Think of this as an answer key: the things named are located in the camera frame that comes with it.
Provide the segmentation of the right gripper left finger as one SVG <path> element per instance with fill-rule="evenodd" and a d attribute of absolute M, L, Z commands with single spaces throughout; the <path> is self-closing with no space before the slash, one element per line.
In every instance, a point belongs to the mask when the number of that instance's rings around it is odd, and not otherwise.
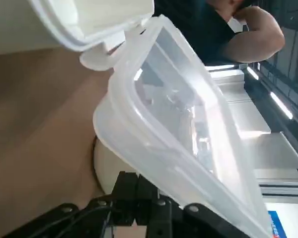
<path fill-rule="evenodd" d="M 5 235 L 7 238 L 103 238 L 117 226 L 131 226 L 136 206 L 137 174 L 120 172 L 111 194 L 79 209 L 61 204 Z"/>

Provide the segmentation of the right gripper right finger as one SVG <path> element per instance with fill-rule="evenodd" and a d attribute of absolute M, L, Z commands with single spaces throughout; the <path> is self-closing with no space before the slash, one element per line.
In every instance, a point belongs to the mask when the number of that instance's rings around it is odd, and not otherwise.
<path fill-rule="evenodd" d="M 200 203 L 183 208 L 139 175 L 137 224 L 147 238 L 239 238 L 241 230 Z"/>

